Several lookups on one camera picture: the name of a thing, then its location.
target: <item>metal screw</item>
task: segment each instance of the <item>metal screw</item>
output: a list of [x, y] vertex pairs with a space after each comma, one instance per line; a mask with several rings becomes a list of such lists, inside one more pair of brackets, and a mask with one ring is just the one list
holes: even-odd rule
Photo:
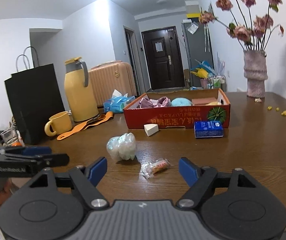
[[102, 198], [97, 198], [91, 201], [91, 205], [98, 208], [105, 207], [107, 205], [107, 201]]
[[181, 199], [179, 201], [180, 207], [191, 207], [194, 205], [194, 201], [192, 199]]

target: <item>dark brown door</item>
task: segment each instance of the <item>dark brown door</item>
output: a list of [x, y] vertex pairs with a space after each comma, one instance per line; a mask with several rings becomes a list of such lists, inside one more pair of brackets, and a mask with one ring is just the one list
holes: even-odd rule
[[175, 27], [143, 32], [152, 90], [184, 87], [184, 74]]

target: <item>refrigerator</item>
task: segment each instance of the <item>refrigerator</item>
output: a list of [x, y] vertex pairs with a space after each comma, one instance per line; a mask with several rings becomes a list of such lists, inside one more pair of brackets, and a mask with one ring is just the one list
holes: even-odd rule
[[[199, 23], [198, 18], [192, 19], [192, 22], [196, 22], [199, 26], [198, 30], [192, 34], [188, 31], [188, 28], [191, 26], [191, 23], [182, 23], [182, 30], [184, 35], [184, 42], [187, 52], [187, 61], [188, 68], [191, 71], [195, 68], [199, 62], [207, 61], [212, 68], [214, 68], [212, 48], [211, 48], [211, 39], [210, 39], [210, 51], [209, 45], [206, 43], [205, 51], [205, 33], [204, 33], [204, 24]], [[201, 87], [200, 78], [190, 73], [191, 86]]]

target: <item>orange strap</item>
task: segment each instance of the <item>orange strap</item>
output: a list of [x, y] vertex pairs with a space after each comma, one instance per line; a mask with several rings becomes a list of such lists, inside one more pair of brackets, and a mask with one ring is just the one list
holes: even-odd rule
[[106, 114], [101, 114], [99, 117], [95, 118], [94, 120], [89, 120], [83, 123], [78, 124], [77, 126], [75, 126], [71, 131], [66, 132], [66, 133], [62, 133], [61, 135], [59, 135], [57, 137], [57, 140], [63, 140], [75, 133], [78, 133], [80, 131], [86, 130], [92, 126], [97, 126], [101, 123], [107, 122], [108, 120], [110, 120], [111, 118], [114, 117], [114, 113], [112, 111], [107, 112]]

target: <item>thermos lid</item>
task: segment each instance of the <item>thermos lid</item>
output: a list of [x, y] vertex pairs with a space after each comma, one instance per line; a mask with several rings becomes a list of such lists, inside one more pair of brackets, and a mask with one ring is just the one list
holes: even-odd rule
[[74, 57], [74, 58], [70, 58], [69, 60], [65, 61], [65, 65], [73, 63], [75, 61], [80, 60], [82, 57]]

